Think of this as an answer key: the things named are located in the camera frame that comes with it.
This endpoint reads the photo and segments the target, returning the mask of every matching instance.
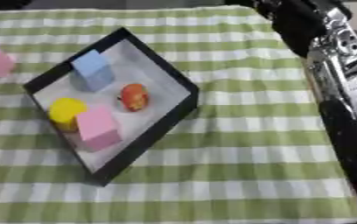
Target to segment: orange ball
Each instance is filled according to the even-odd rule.
[[[132,112],[144,109],[149,103],[149,95],[146,88],[138,83],[125,86],[122,89],[121,97],[125,108]]]

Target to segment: tray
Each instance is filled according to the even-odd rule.
[[[115,76],[112,84],[96,93],[82,87],[71,65],[71,61],[90,50],[96,50],[108,59]],[[120,90],[130,83],[141,83],[147,88],[150,97],[147,108],[129,112],[117,99]],[[112,32],[24,84],[24,89],[66,147],[102,186],[196,109],[199,95],[196,85],[125,28]],[[79,133],[62,132],[48,119],[48,107],[60,97],[83,100],[88,107],[102,103],[109,105],[120,123],[122,141],[97,152],[87,151]]]

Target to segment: metal robot hand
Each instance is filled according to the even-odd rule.
[[[336,0],[254,0],[287,46],[306,58],[319,112],[357,192],[357,31]]]

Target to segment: tablecloth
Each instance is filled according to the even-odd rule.
[[[106,187],[21,84],[120,26],[200,88],[199,109]],[[0,12],[0,223],[344,223],[357,200],[300,59],[239,6]]]

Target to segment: blue cube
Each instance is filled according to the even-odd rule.
[[[76,73],[93,92],[108,86],[114,79],[108,61],[96,50],[89,51],[71,62]]]

